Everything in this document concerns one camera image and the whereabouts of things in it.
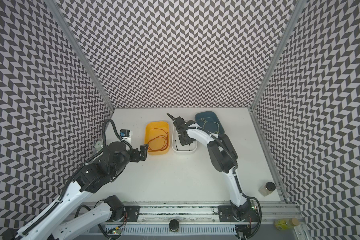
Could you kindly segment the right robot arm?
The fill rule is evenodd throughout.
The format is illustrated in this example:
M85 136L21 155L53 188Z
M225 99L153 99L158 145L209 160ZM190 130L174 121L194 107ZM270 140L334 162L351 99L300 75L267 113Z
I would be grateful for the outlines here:
M182 117L174 117L167 113L177 131L181 145L188 145L197 141L206 146L213 167L223 174L226 186L229 191L230 205L234 219L243 222L249 219L261 224L262 209L257 198L248 196L242 190L238 177L238 155L226 134L214 134L201 126L195 121L185 121Z

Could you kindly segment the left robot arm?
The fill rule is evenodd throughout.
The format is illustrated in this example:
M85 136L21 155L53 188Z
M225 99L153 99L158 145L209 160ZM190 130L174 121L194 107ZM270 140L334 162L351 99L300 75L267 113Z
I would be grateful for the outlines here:
M114 182L127 164L147 158L149 146L134 149L119 135L111 119L105 120L102 135L103 148L69 177L59 197L23 227L5 230L4 240L73 240L103 222L127 220L124 204L118 197L110 196L96 208L64 221L71 212L83 208L83 202L100 188Z

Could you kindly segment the white plastic tray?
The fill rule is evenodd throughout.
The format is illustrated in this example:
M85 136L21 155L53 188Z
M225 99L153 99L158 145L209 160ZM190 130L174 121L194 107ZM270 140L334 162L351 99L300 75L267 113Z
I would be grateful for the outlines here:
M181 128L181 130L184 129L183 132L186 132L185 128L188 127L189 125L195 124L195 123L196 122L193 120L189 120L187 122L182 121L180 128ZM192 154L197 149L197 146L198 146L197 142L194 141L190 145L182 146L179 141L179 137L178 137L179 133L178 133L177 127L178 127L177 121L173 120L173 132L172 132L172 138L171 138L171 144L172 144L173 151L177 154Z

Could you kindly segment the yellow plastic tray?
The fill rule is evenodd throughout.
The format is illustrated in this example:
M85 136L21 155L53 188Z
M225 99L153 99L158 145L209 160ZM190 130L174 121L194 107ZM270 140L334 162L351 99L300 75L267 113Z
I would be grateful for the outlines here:
M149 145L148 154L151 156L164 155L170 148L170 126L165 121L147 124L145 144Z

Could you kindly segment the dark teal plastic tray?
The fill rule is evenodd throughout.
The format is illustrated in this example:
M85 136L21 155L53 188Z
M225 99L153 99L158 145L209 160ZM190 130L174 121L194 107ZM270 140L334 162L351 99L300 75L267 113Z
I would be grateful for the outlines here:
M215 112L205 111L195 115L195 122L203 129L217 135L225 134L225 129Z

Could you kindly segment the clear jar white lid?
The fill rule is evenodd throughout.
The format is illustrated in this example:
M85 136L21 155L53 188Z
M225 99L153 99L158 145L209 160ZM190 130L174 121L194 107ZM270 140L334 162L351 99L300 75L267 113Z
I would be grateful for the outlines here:
M95 150L96 152L100 152L103 149L103 142L102 141L97 141L95 143Z

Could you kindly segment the black round knob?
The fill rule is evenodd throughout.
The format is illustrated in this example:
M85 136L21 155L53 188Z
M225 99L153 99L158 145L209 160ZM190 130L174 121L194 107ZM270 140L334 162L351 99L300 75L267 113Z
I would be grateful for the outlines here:
M177 232L180 229L180 222L176 219L170 220L169 229L171 232Z

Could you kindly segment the small jar dark lid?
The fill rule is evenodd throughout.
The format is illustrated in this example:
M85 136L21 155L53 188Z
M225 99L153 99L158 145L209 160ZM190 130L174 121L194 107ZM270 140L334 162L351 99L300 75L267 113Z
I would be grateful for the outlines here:
M267 182L259 188L259 193L266 197L276 190L276 185L273 182Z

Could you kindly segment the yellow bottle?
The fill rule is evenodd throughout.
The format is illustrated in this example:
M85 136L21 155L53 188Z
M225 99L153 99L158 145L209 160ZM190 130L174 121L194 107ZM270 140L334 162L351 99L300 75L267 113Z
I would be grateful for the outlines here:
M289 230L300 225L297 218L279 219L274 222L275 227L280 230Z

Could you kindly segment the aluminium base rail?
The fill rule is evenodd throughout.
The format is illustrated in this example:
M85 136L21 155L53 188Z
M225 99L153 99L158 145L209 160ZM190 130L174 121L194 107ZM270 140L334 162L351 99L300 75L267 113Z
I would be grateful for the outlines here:
M238 222L234 219L231 206L228 203L127 203L127 221L106 221L100 227L93 226L85 230L81 236L100 236L104 239L105 232L113 239L124 236L196 236L196 235L228 235L246 239L256 233L258 222L249 219ZM276 220L297 218L298 236L302 234L305 223L299 207L296 204L284 202L262 202L261 226L273 225ZM176 219L180 229L171 232L169 222Z

